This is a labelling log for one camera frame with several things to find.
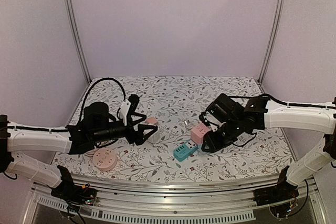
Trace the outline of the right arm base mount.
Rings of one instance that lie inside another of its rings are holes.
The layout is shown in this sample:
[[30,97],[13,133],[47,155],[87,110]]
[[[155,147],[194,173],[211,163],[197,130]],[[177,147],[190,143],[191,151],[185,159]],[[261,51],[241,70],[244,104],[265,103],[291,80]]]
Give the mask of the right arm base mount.
[[257,206],[265,206],[285,201],[283,204],[270,207],[271,214],[278,219],[287,218],[290,215],[299,196],[298,186],[293,186],[286,182],[288,169],[289,166],[286,166],[281,170],[278,181],[274,186],[253,191],[254,201]]

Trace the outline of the white cube socket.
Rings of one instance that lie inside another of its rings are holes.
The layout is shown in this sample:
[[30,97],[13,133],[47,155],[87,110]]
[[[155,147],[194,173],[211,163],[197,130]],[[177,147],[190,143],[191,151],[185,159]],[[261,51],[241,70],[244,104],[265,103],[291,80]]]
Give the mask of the white cube socket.
[[155,132],[152,134],[147,141],[152,143],[157,143],[160,140],[160,132]]

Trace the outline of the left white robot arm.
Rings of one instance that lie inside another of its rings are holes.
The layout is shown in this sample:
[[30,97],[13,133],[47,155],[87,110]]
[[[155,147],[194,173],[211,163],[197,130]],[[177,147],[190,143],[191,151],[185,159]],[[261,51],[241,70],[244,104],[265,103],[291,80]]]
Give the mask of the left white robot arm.
[[23,154],[23,151],[52,151],[69,155],[84,154],[98,143],[125,138],[129,144],[142,145],[158,127],[144,124],[146,115],[135,111],[136,105],[124,101],[116,119],[106,103],[95,102],[83,110],[76,125],[38,128],[10,122],[1,115],[1,173],[17,174],[57,188],[67,200],[78,195],[73,178],[65,167],[54,167]]

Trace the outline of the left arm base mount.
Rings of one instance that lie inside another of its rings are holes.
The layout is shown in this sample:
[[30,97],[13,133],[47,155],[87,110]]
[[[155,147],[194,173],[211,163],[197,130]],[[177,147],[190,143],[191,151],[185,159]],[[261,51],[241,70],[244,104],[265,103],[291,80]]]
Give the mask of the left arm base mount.
[[69,221],[77,223],[73,219],[77,215],[82,223],[86,223],[79,212],[80,207],[82,205],[93,205],[97,201],[97,190],[91,188],[89,183],[82,186],[76,185],[68,169],[60,165],[57,168],[60,171],[61,183],[51,189],[51,195],[65,201]]

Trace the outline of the round pink socket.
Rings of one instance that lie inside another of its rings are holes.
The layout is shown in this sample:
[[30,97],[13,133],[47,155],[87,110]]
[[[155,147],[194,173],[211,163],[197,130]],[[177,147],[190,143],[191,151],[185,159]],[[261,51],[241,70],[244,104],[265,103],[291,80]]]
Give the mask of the round pink socket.
[[107,172],[115,168],[117,161],[118,159],[116,153],[106,147],[98,149],[92,157],[94,166],[103,172]]

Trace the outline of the pink cube socket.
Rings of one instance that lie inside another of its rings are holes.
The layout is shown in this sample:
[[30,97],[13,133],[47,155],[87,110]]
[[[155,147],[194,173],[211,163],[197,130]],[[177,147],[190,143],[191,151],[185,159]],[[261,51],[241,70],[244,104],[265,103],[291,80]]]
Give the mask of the pink cube socket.
[[191,140],[200,145],[203,143],[204,135],[209,131],[210,129],[205,124],[200,123],[191,129]]

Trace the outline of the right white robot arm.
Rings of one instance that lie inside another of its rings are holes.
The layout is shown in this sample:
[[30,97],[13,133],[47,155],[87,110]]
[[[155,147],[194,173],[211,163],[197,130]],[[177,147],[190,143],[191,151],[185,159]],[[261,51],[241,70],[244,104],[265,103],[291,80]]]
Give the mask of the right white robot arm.
[[288,128],[323,133],[312,150],[281,171],[271,190],[276,201],[284,200],[292,188],[335,161],[335,102],[283,102],[269,94],[251,97],[246,105],[235,99],[222,93],[201,113],[200,120],[211,127],[203,138],[203,152],[220,151],[254,130]]

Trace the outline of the teal power strip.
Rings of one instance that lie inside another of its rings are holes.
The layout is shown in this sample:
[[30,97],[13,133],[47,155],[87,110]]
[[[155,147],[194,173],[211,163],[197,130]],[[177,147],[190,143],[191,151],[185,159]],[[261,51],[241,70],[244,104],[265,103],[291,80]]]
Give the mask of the teal power strip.
[[173,151],[173,156],[177,161],[182,162],[187,158],[195,155],[195,153],[199,150],[200,146],[201,144],[197,144],[196,142],[190,139],[187,142],[181,144],[179,147],[177,147]]

